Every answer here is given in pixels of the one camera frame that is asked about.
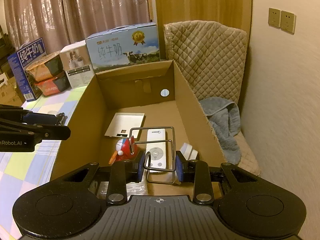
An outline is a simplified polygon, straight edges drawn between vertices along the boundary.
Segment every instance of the gray towel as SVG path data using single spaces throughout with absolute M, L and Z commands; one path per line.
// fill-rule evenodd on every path
M 238 106 L 229 99 L 219 97 L 206 98 L 199 102 L 216 132 L 226 160 L 232 164 L 238 164 L 241 152 L 233 138 L 240 131 Z

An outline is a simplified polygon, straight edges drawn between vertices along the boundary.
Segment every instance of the ridged gray surface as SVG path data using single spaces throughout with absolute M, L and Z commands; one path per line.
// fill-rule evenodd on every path
M 194 205 L 187 196 L 132 196 L 130 202 L 125 205 L 109 207 L 92 228 L 68 239 L 245 240 L 248 238 L 226 228 L 211 208 Z

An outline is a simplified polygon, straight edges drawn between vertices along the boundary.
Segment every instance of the red toy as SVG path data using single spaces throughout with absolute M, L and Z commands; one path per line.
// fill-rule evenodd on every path
M 131 137 L 131 143 L 134 143 L 134 137 Z M 134 145 L 134 151 L 133 154 L 130 153 L 130 147 L 129 147 L 129 138 L 123 138 L 120 139 L 117 142 L 116 150 L 111 156 L 109 160 L 109 164 L 113 164 L 114 162 L 122 161 L 122 160 L 128 160 L 128 159 L 134 159 L 136 155 L 138 154 L 139 148 L 135 144 Z

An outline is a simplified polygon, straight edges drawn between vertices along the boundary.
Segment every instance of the clear plastic package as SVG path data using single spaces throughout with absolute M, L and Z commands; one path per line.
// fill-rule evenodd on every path
M 97 197 L 100 199 L 106 199 L 108 181 L 103 181 L 100 183 Z M 128 199 L 131 195 L 148 195 L 146 172 L 143 173 L 142 180 L 139 183 L 130 182 L 127 184 L 127 194 Z

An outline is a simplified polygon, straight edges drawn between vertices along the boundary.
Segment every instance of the pink curtain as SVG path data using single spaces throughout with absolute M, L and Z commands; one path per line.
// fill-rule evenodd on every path
M 147 0 L 4 0 L 16 47 L 39 37 L 48 53 L 121 25 L 149 22 Z

